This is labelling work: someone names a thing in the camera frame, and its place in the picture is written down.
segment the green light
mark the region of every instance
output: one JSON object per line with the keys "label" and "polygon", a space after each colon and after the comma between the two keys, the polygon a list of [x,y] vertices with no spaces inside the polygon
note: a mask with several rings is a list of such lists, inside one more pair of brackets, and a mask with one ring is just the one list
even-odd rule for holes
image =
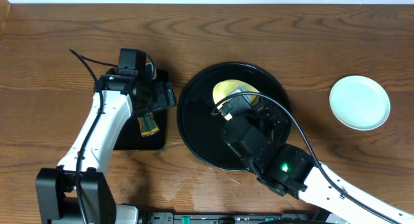
{"label": "green light", "polygon": [[287,172],[287,170],[289,169],[289,167],[287,166],[287,163],[283,163],[282,164],[282,167],[280,169],[283,170],[284,172]]}

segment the wooden table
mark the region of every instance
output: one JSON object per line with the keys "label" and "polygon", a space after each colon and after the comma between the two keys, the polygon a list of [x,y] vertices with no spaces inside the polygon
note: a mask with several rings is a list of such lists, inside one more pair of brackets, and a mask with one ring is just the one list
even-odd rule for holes
{"label": "wooden table", "polygon": [[[70,47],[110,63],[121,47],[144,50],[169,71],[177,97],[211,64],[256,64],[286,89],[319,160],[414,212],[414,6],[12,5],[0,39],[1,223],[39,223],[36,175],[57,165],[89,113],[93,81]],[[376,130],[349,129],[330,110],[330,88],[351,74],[388,92],[391,114]],[[248,172],[198,160],[175,113],[163,150],[113,153],[107,181],[117,203],[175,212],[315,211]],[[295,129],[288,143],[304,147]]]}

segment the black plate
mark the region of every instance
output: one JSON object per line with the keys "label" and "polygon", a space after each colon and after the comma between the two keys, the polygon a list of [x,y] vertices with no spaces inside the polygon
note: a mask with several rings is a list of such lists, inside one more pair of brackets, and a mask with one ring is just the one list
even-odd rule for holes
{"label": "black plate", "polygon": [[[220,63],[201,71],[188,82],[179,99],[177,124],[183,141],[199,159],[225,170],[244,170],[238,156],[221,140],[220,130],[225,119],[210,115],[214,106],[214,86],[229,79],[252,85],[290,111],[285,91],[271,74],[247,63]],[[286,132],[280,133],[283,142],[289,136],[291,125],[289,120]]]}

